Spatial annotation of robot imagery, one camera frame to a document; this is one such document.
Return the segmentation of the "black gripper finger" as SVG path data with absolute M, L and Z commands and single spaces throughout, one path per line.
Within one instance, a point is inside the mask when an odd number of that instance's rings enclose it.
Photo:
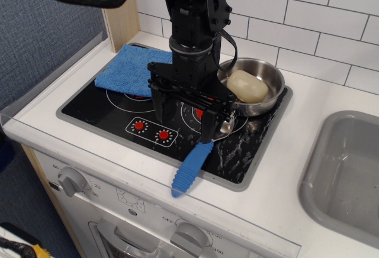
M 209 143 L 214 133 L 216 132 L 216 128 L 220 125 L 221 113 L 212 111 L 212 110 L 204 110 L 201 118 L 201 142 L 204 144 Z
M 156 118 L 161 124 L 166 124 L 175 115 L 175 99 L 168 92 L 152 89 L 152 101 Z

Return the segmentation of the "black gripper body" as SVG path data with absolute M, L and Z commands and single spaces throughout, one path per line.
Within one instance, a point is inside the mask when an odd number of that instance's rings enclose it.
M 221 84 L 220 37 L 207 37 L 198 47 L 186 47 L 169 39 L 172 63 L 150 62 L 149 87 L 168 92 L 175 100 L 201 110 L 212 110 L 229 118 L 236 96 Z

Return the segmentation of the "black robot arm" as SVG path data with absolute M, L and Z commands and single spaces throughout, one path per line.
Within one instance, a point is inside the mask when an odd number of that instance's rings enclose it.
M 221 40 L 235 43 L 224 30 L 232 8 L 226 0 L 165 1 L 172 24 L 172 62 L 154 61 L 147 66 L 156 115 L 160 122 L 170 120 L 175 101 L 202 110 L 201 142 L 209 143 L 231 117 L 236 100 L 217 77 Z

